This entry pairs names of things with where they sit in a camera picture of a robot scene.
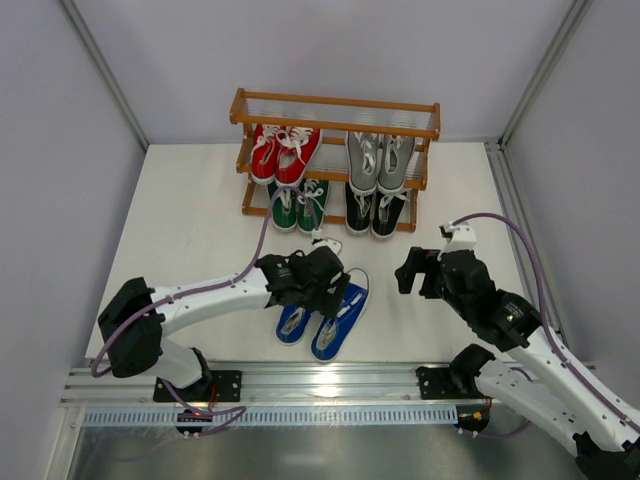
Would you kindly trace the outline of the blue sneaker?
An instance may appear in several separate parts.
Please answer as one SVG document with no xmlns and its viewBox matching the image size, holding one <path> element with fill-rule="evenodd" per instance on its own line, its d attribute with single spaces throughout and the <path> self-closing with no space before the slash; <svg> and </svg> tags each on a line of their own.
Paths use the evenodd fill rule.
<svg viewBox="0 0 640 480">
<path fill-rule="evenodd" d="M 311 342 L 313 357 L 322 363 L 333 361 L 339 354 L 348 335 L 364 315 L 370 298 L 370 278 L 362 268 L 347 271 L 350 281 L 344 293 L 338 313 L 324 317 Z"/>
<path fill-rule="evenodd" d="M 276 325 L 276 338 L 284 345 L 298 343 L 313 315 L 313 310 L 295 305 L 285 306 Z"/>
</svg>

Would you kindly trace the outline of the black sneaker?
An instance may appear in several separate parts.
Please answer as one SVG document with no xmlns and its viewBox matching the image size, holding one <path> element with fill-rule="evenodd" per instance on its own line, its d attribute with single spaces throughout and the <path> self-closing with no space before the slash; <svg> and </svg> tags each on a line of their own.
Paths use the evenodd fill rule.
<svg viewBox="0 0 640 480">
<path fill-rule="evenodd" d="M 349 184 L 345 185 L 347 231 L 352 235 L 366 234 L 372 221 L 374 195 L 356 194 Z"/>
<path fill-rule="evenodd" d="M 397 229 L 400 214 L 409 199 L 407 190 L 385 194 L 375 194 L 375 209 L 371 225 L 372 234 L 378 239 L 388 239 Z"/>
</svg>

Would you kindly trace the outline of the green sneaker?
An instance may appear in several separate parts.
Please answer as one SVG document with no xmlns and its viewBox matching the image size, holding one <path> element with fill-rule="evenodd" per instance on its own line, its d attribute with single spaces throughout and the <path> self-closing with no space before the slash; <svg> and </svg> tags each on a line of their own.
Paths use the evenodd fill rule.
<svg viewBox="0 0 640 480">
<path fill-rule="evenodd" d="M 291 232 L 297 222 L 295 194 L 291 190 L 278 192 L 278 185 L 272 182 L 267 186 L 270 200 L 273 202 L 271 219 L 274 227 L 281 232 Z"/>
<path fill-rule="evenodd" d="M 303 196 L 298 197 L 298 229 L 303 234 L 311 234 L 322 227 L 325 207 L 329 197 L 330 182 L 327 180 L 304 179 L 301 187 Z"/>
</svg>

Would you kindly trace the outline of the grey sneaker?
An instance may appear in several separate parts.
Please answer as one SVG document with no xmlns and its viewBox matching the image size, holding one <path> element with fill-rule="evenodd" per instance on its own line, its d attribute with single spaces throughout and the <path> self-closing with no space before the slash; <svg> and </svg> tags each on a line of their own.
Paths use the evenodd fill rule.
<svg viewBox="0 0 640 480">
<path fill-rule="evenodd" d="M 412 136 L 383 136 L 381 168 L 377 180 L 378 189 L 382 193 L 390 195 L 402 190 L 415 146 L 416 138 Z"/>
<path fill-rule="evenodd" d="M 369 132 L 348 132 L 345 139 L 349 162 L 349 185 L 357 195 L 370 195 L 376 189 L 379 173 L 378 150 L 380 135 Z"/>
</svg>

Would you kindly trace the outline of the red sneaker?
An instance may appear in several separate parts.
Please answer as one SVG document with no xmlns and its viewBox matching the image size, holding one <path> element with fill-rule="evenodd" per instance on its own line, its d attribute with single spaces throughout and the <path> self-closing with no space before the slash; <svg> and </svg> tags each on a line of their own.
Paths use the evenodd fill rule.
<svg viewBox="0 0 640 480">
<path fill-rule="evenodd" d="M 275 180 L 278 186 L 297 187 L 322 143 L 322 130 L 287 127 L 276 134 L 279 151 Z"/>
<path fill-rule="evenodd" d="M 251 177 L 256 184 L 268 185 L 275 179 L 276 160 L 280 147 L 277 135 L 281 130 L 280 125 L 256 126 L 250 152 Z"/>
</svg>

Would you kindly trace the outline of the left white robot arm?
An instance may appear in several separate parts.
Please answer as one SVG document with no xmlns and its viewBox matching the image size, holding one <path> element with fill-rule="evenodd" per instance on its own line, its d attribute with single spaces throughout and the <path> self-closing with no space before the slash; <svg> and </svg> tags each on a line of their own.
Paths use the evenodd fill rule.
<svg viewBox="0 0 640 480">
<path fill-rule="evenodd" d="M 315 240 L 309 252 L 269 254 L 244 271 L 212 283 L 149 287 L 141 277 L 127 281 L 98 317 L 104 346 L 116 378 L 149 374 L 188 397 L 203 394 L 214 378 L 203 354 L 171 340 L 199 322 L 240 311 L 295 306 L 333 316 L 350 276 L 339 241 Z"/>
</svg>

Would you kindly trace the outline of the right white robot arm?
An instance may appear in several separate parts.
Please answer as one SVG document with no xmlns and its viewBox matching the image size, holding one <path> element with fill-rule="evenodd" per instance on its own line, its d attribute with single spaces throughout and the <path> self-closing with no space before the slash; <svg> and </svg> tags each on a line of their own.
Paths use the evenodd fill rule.
<svg viewBox="0 0 640 480">
<path fill-rule="evenodd" d="M 413 247 L 396 270 L 408 294 L 449 305 L 484 342 L 535 375 L 516 375 L 487 349 L 471 344 L 450 363 L 450 381 L 464 395 L 492 397 L 544 430 L 574 457 L 589 479 L 639 476 L 639 412 L 593 376 L 523 297 L 499 289 L 471 250 L 443 253 Z"/>
</svg>

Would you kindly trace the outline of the wooden shoe shelf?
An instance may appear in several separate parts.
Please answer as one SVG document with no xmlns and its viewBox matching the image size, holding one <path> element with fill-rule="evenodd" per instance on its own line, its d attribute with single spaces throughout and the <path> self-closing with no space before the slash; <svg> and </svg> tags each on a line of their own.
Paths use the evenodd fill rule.
<svg viewBox="0 0 640 480">
<path fill-rule="evenodd" d="M 409 200 L 401 212 L 397 229 L 401 232 L 416 230 L 419 193 L 428 184 L 429 147 L 439 140 L 441 134 L 441 107 L 438 103 L 414 104 L 239 88 L 230 107 L 229 120 L 243 128 L 236 172 L 248 176 L 241 212 L 253 216 L 266 213 L 264 207 L 254 202 L 258 184 L 250 178 L 250 150 L 259 124 L 321 129 L 322 146 L 305 175 L 334 183 L 348 181 L 345 148 L 348 131 L 414 138 L 416 146 L 404 184 L 409 191 Z"/>
</svg>

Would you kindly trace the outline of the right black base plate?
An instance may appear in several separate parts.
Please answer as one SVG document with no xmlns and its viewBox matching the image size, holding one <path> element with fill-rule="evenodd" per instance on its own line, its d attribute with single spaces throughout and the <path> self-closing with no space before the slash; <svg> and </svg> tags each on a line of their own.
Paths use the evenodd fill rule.
<svg viewBox="0 0 640 480">
<path fill-rule="evenodd" d="M 415 375 L 422 400 L 477 400 L 483 394 L 469 374 L 447 367 L 420 366 Z"/>
</svg>

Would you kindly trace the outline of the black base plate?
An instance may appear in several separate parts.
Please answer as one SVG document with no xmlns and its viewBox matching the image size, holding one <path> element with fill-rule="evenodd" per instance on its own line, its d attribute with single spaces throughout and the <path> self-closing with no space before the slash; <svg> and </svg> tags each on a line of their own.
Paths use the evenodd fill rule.
<svg viewBox="0 0 640 480">
<path fill-rule="evenodd" d="M 469 374 L 447 367 L 420 366 L 415 375 L 422 400 L 477 400 L 483 394 Z"/>
<path fill-rule="evenodd" d="M 240 370 L 209 370 L 201 379 L 182 389 L 157 378 L 152 399 L 157 403 L 177 402 L 174 392 L 187 403 L 236 403 L 241 399 L 242 375 Z"/>
</svg>

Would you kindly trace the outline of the aluminium right side rail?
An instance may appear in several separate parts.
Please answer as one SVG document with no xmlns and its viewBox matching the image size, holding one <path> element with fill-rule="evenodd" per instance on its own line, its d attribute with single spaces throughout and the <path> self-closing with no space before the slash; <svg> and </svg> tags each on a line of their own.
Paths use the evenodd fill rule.
<svg viewBox="0 0 640 480">
<path fill-rule="evenodd" d="M 545 273 L 543 268 L 543 259 L 535 245 L 529 214 L 526 210 L 525 199 L 518 188 L 516 177 L 509 163 L 507 153 L 497 141 L 487 141 L 484 143 L 484 147 L 503 215 L 520 228 L 526 237 L 531 250 L 538 258 L 538 269 L 542 280 L 541 286 L 550 326 L 560 339 L 564 343 L 567 343 L 565 327 L 559 316 L 556 302 L 550 290 L 548 275 Z M 523 241 L 510 227 L 508 227 L 507 230 L 512 250 L 516 258 L 519 276 L 525 290 L 525 295 L 530 300 L 537 303 L 537 282 L 535 280 L 535 273 L 532 262 L 527 253 L 527 249 Z"/>
</svg>

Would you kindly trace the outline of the aluminium rail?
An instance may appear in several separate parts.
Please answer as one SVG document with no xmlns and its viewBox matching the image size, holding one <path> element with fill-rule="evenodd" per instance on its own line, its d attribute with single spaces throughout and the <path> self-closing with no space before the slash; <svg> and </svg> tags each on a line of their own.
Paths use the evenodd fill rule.
<svg viewBox="0 0 640 480">
<path fill-rule="evenodd" d="M 565 327 L 559 316 L 556 302 L 550 290 L 548 275 L 545 273 L 543 268 L 543 259 L 535 245 L 529 214 L 526 210 L 525 199 L 518 188 L 516 177 L 509 163 L 507 153 L 497 141 L 487 141 L 484 143 L 484 147 L 503 215 L 520 228 L 526 237 L 531 250 L 538 258 L 538 269 L 542 280 L 541 286 L 550 326 L 560 339 L 564 343 L 567 343 Z M 532 262 L 527 253 L 527 249 L 523 241 L 510 227 L 508 227 L 507 230 L 512 250 L 516 258 L 519 276 L 525 290 L 525 295 L 530 300 L 537 303 L 537 282 L 535 280 L 535 273 Z"/>
<path fill-rule="evenodd" d="M 401 403 L 420 400 L 417 369 L 446 363 L 408 362 L 215 362 L 213 370 L 239 370 L 240 401 L 250 404 Z M 64 407 L 147 406 L 153 403 L 156 376 L 94 378 L 73 368 L 62 390 Z"/>
</svg>

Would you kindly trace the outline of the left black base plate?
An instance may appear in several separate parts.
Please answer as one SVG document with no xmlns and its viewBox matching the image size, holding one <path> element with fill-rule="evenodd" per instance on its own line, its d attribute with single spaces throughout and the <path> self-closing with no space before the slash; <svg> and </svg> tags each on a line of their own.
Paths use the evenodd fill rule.
<svg viewBox="0 0 640 480">
<path fill-rule="evenodd" d="M 182 389 L 157 378 L 152 399 L 157 403 L 177 402 L 174 392 L 187 403 L 236 403 L 241 399 L 242 375 L 240 370 L 209 370 L 201 379 Z"/>
</svg>

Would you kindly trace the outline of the aluminium front rail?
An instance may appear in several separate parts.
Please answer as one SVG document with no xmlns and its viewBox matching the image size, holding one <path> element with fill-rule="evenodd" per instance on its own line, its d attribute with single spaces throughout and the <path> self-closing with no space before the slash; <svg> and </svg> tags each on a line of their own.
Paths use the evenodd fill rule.
<svg viewBox="0 0 640 480">
<path fill-rule="evenodd" d="M 240 401 L 250 404 L 401 403 L 420 400 L 417 369 L 446 363 L 408 362 L 215 362 L 213 370 L 239 370 Z M 147 406 L 153 403 L 156 376 L 94 378 L 73 368 L 62 390 L 64 407 Z"/>
</svg>

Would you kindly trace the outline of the right aluminium corner post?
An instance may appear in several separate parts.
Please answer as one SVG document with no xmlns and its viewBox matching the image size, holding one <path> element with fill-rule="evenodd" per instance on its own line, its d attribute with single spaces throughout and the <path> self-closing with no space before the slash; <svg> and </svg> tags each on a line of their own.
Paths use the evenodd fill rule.
<svg viewBox="0 0 640 480">
<path fill-rule="evenodd" d="M 569 8 L 562 16 L 559 26 L 546 46 L 541 60 L 534 69 L 498 139 L 498 144 L 502 149 L 506 148 L 513 139 L 535 100 L 541 94 L 592 4 L 592 0 L 573 0 L 570 2 Z"/>
</svg>

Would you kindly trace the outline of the aluminium corner post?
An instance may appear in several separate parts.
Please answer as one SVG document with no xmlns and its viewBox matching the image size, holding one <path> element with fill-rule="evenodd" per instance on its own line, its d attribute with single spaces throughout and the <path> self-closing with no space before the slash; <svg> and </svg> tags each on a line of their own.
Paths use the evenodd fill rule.
<svg viewBox="0 0 640 480">
<path fill-rule="evenodd" d="M 592 4 L 592 0 L 573 0 L 570 2 L 569 8 L 562 16 L 559 26 L 546 46 L 541 60 L 534 69 L 498 139 L 498 144 L 502 149 L 506 148 L 513 139 L 535 100 L 541 94 Z"/>
<path fill-rule="evenodd" d="M 140 147 L 147 151 L 150 145 L 149 140 L 76 2 L 58 0 L 57 4 L 88 55 L 101 82 L 115 102 L 131 134 Z"/>
</svg>

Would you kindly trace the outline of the left aluminium corner post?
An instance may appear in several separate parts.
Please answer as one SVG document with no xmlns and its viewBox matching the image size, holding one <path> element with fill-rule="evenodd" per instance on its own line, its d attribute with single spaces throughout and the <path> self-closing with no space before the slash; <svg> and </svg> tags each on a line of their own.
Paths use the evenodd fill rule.
<svg viewBox="0 0 640 480">
<path fill-rule="evenodd" d="M 131 134 L 140 147 L 147 151 L 150 145 L 149 140 L 76 2 L 58 0 L 57 4 L 88 55 L 101 82 L 115 102 Z"/>
</svg>

